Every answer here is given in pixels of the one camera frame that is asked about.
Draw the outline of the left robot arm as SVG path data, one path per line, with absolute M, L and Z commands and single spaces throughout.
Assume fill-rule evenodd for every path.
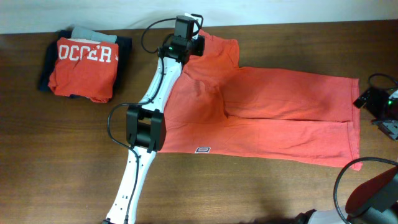
M 104 224 L 130 224 L 136 221 L 139 197 L 152 161 L 166 137 L 164 109 L 172 88 L 190 56 L 203 55 L 205 38 L 199 31 L 203 16 L 186 13 L 172 19 L 174 32 L 154 50 L 158 56 L 155 75 L 138 103 L 124 103 L 126 110 L 126 168 L 112 207 Z

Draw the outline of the salmon red t-shirt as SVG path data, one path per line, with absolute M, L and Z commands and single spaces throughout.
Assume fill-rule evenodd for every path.
M 343 167 L 359 157 L 355 78 L 240 67 L 234 39 L 206 34 L 165 106 L 163 152 Z

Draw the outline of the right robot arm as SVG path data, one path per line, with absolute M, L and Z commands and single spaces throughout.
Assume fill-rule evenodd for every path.
M 397 140 L 397 88 L 368 88 L 354 102 L 357 108 L 366 108 L 373 116 L 372 124 Z M 365 161 L 389 164 L 391 169 L 359 185 L 349 196 L 344 211 L 338 203 L 338 186 L 344 173 L 351 166 Z M 397 223 L 397 161 L 378 157 L 361 157 L 345 165 L 333 187 L 335 208 L 328 211 L 310 210 L 300 213 L 291 222 L 310 223 Z

